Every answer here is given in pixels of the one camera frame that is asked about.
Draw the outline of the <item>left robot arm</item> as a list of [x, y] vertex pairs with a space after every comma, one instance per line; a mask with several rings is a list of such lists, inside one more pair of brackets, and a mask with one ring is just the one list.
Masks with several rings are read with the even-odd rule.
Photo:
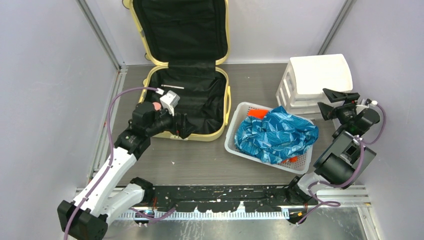
[[151, 144], [151, 137], [176, 130], [175, 107], [162, 102], [139, 103], [132, 113], [128, 128], [112, 145], [110, 155], [90, 183], [70, 202], [58, 208], [64, 239], [101, 240], [109, 225], [134, 205], [149, 206], [154, 199], [153, 184], [133, 178], [119, 193], [111, 196], [125, 173], [141, 158]]

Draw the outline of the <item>white divided organizer tray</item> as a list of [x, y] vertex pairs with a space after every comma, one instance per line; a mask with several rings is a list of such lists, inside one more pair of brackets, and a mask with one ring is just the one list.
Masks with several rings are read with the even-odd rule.
[[323, 89], [353, 90], [350, 67], [343, 54], [291, 57], [276, 91], [276, 100], [289, 114], [322, 119], [318, 103], [331, 104]]

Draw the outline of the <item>yellow hard-shell suitcase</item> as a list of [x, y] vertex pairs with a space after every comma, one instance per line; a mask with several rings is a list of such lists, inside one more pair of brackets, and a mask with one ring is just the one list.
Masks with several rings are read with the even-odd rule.
[[[230, 53], [226, 0], [125, 0], [153, 68], [145, 87], [180, 96], [175, 114], [187, 114], [194, 132], [187, 138], [170, 131], [160, 138], [211, 142], [229, 122], [231, 87], [220, 68]], [[184, 87], [175, 89], [162, 87]]]

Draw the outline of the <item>clear bottle pink cap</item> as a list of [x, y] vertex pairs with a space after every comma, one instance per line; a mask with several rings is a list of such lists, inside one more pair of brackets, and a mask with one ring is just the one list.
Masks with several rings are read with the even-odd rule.
[[152, 105], [155, 111], [160, 111], [162, 109], [162, 105], [160, 102], [153, 102]]

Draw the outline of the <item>blue patterned garment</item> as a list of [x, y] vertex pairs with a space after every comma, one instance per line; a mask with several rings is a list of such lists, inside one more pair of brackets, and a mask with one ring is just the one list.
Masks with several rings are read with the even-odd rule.
[[318, 138], [316, 125], [279, 106], [262, 120], [247, 116], [235, 133], [234, 145], [263, 163], [281, 164], [305, 154]]

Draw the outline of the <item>orange garment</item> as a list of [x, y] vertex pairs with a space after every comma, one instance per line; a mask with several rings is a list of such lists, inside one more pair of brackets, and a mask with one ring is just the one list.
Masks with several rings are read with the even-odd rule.
[[247, 113], [248, 117], [253, 117], [259, 120], [263, 120], [264, 117], [268, 114], [268, 109], [250, 109]]

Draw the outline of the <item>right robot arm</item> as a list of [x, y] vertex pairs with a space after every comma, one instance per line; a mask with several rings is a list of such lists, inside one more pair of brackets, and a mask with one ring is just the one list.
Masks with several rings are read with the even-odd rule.
[[326, 187], [348, 188], [377, 155], [363, 140], [363, 135], [385, 118], [373, 108], [378, 103], [371, 99], [359, 102], [358, 93], [328, 88], [324, 88], [323, 93], [330, 103], [342, 102], [340, 106], [318, 103], [323, 119], [337, 119], [340, 126], [332, 135], [330, 146], [314, 163], [314, 171], [295, 177], [287, 186], [285, 197], [293, 205], [308, 203]]

